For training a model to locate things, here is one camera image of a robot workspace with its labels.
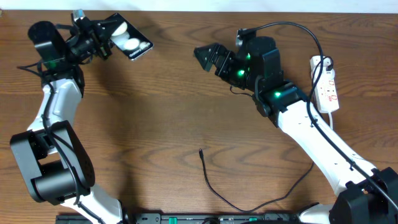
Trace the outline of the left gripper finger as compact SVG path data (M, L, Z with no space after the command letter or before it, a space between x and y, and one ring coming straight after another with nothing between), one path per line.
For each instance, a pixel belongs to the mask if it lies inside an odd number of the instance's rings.
M106 19L106 20L94 20L94 25L99 27L101 30L113 33L121 25L121 21L118 19Z
M112 47L113 47L112 44L101 44L99 46L99 56L103 60L107 60L112 55L112 51L111 51Z

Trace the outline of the black Samsung flip phone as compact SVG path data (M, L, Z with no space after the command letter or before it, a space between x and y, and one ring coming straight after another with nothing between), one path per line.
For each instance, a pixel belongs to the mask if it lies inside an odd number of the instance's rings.
M113 14L109 19L122 21L122 24L111 35L111 41L129 60L138 59L154 47L144 34L119 13Z

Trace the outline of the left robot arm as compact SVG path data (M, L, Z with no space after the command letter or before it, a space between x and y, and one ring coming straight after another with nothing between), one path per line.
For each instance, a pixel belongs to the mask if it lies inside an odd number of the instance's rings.
M81 66L95 56L106 60L111 38L126 30L117 17L92 21L73 14L71 25L40 21L28 31L40 60L24 70L40 78L44 97L34 121L12 136L10 147L36 202L72 208L92 223L133 221L121 201L96 184L93 164L73 130L85 88Z

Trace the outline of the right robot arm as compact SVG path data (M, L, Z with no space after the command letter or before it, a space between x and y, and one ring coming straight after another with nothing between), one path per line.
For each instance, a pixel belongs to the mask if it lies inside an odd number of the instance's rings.
M355 153L319 116L309 97L284 78L274 39L251 37L237 52L214 43L197 47L202 69L252 92L258 112L289 135L318 166L336 195L290 216L293 223L396 223L397 173Z

